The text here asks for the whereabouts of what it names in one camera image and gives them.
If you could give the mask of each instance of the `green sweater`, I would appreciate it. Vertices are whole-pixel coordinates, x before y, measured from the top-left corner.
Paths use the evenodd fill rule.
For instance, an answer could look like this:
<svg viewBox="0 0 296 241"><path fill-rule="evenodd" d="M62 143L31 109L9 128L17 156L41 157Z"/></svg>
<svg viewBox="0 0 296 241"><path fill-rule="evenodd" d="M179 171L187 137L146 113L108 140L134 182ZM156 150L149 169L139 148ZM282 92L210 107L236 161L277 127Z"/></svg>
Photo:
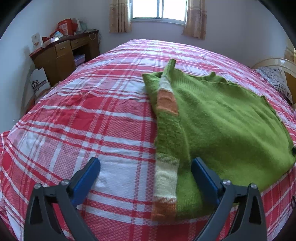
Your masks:
<svg viewBox="0 0 296 241"><path fill-rule="evenodd" d="M209 214L191 174L201 157L221 179L256 183L262 191L295 162L293 142L264 96L211 73L195 77L175 69L143 74L157 116L152 219Z"/></svg>

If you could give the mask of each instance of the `window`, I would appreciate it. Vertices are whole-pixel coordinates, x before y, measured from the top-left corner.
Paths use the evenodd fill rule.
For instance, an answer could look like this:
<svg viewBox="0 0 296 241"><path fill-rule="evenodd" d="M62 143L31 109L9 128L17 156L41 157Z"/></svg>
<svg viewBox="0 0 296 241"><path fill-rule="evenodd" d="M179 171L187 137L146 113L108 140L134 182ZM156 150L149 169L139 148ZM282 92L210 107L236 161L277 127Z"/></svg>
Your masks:
<svg viewBox="0 0 296 241"><path fill-rule="evenodd" d="M185 24L187 0L131 0L133 21L162 21Z"/></svg>

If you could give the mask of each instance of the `beige curtain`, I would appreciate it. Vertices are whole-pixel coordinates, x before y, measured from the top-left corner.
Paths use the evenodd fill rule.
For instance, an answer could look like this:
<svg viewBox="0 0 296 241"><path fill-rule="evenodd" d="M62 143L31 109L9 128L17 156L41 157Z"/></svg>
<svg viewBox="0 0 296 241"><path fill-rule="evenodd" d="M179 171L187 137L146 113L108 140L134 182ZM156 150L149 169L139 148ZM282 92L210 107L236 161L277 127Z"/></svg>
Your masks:
<svg viewBox="0 0 296 241"><path fill-rule="evenodd" d="M204 40L207 25L205 0L188 0L186 26L183 35Z"/></svg>
<svg viewBox="0 0 296 241"><path fill-rule="evenodd" d="M110 33L131 31L129 0L110 0Z"/></svg>

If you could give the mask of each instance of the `red bag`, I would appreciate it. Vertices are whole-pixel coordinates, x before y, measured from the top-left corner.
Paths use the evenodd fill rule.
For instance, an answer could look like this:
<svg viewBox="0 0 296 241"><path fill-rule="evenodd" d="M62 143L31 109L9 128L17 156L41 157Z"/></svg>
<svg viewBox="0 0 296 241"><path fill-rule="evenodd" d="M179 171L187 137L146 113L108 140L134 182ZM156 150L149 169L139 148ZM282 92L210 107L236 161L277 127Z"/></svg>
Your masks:
<svg viewBox="0 0 296 241"><path fill-rule="evenodd" d="M43 42L46 42L47 40L49 40L50 38L48 38L48 37L42 37L42 41Z"/></svg>
<svg viewBox="0 0 296 241"><path fill-rule="evenodd" d="M78 24L73 23L72 19L65 19L57 24L58 30L63 35L73 35L78 27Z"/></svg>

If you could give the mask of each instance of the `screw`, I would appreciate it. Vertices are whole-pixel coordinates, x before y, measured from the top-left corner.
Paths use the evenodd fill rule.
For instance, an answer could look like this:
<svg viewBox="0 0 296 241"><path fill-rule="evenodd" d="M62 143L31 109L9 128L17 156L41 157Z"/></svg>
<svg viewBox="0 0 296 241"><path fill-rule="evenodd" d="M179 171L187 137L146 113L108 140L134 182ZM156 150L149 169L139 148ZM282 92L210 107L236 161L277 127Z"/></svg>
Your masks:
<svg viewBox="0 0 296 241"><path fill-rule="evenodd" d="M223 180L223 184L224 185L230 185L231 184L231 181L229 181L229 180Z"/></svg>
<svg viewBox="0 0 296 241"><path fill-rule="evenodd" d="M252 184L251 184L251 188L253 188L253 189L257 189L257 185L254 184L254 183L252 183Z"/></svg>
<svg viewBox="0 0 296 241"><path fill-rule="evenodd" d="M63 180L63 181L61 181L61 184L63 185L63 186L67 186L68 184L69 184L69 180L68 179L65 179L65 180Z"/></svg>
<svg viewBox="0 0 296 241"><path fill-rule="evenodd" d="M39 188L41 188L41 184L40 184L40 183L36 183L35 186L34 186L34 188L35 188L35 189L39 189Z"/></svg>

